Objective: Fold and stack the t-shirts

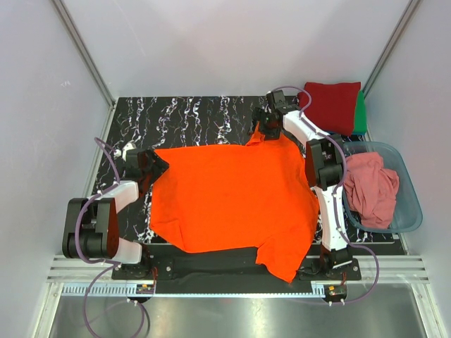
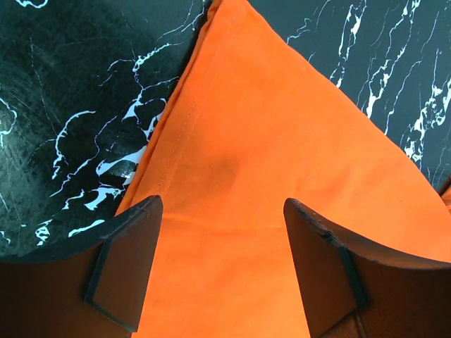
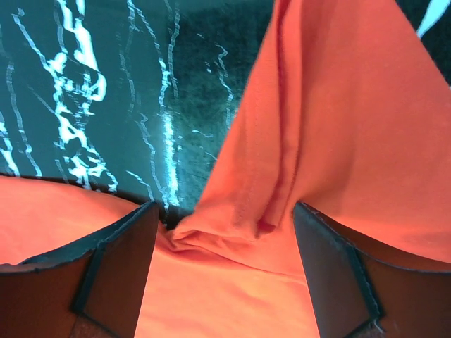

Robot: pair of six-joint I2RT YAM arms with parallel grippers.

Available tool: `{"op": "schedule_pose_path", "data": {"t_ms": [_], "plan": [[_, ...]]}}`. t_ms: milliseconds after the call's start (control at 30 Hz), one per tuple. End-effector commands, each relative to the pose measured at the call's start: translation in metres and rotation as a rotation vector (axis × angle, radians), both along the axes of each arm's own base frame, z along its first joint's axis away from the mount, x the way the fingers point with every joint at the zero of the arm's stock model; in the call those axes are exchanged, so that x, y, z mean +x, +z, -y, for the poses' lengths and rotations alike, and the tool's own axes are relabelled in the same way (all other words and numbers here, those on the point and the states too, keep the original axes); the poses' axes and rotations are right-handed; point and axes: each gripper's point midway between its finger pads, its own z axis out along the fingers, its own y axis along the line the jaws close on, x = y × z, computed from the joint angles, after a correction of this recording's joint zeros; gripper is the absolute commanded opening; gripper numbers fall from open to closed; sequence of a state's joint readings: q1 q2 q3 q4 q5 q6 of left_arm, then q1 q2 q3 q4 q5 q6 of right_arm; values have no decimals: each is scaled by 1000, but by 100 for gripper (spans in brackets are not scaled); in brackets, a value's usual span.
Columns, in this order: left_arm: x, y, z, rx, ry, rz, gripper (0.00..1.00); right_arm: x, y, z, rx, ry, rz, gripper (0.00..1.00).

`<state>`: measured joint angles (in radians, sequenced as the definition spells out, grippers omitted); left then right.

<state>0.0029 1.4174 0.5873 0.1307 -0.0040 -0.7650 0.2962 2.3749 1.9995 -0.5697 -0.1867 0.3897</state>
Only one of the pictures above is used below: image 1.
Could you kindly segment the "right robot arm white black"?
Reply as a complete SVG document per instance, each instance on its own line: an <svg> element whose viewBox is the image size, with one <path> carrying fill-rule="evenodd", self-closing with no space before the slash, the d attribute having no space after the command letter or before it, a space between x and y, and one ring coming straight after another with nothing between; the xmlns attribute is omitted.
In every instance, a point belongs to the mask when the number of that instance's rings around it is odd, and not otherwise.
<svg viewBox="0 0 451 338"><path fill-rule="evenodd" d="M286 100L282 87L268 92L268 108L254 109L252 129L269 140L278 139L286 131L303 145L305 174L319 200L322 224L321 253L316 271L328 279L335 279L352 264L342 202L347 172L343 141L341 136L323 131L306 116L304 111L312 98L307 91L301 92L308 98L302 108Z"/></svg>

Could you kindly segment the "clear blue plastic bin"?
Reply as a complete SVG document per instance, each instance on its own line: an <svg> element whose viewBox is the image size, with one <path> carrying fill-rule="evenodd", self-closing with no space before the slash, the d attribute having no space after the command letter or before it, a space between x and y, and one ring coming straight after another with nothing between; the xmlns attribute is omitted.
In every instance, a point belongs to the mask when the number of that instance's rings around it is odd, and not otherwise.
<svg viewBox="0 0 451 338"><path fill-rule="evenodd" d="M423 215L399 152L381 142L348 142L344 151L343 203L350 223L377 233L416 230Z"/></svg>

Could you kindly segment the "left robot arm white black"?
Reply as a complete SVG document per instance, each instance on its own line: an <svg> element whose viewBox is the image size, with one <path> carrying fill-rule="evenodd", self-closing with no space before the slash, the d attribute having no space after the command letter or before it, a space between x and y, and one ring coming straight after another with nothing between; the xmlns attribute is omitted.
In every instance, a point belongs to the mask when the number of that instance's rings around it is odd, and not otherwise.
<svg viewBox="0 0 451 338"><path fill-rule="evenodd" d="M119 235L118 214L142 198L169 169L169 164L155 151L131 149L124 156L125 177L103 192L68 202L62 239L66 258L86 263L128 264L128 271L138 279L152 271L152 262L143 256L143 246Z"/></svg>

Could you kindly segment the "orange t shirt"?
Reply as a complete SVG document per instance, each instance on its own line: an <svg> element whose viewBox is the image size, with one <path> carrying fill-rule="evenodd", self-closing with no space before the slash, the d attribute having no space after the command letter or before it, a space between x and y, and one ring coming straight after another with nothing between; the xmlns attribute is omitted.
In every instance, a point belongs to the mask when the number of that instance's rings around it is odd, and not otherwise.
<svg viewBox="0 0 451 338"><path fill-rule="evenodd" d="M149 226L189 254L255 248L256 263L291 282L314 239L319 202L286 136L244 145L159 149Z"/></svg>

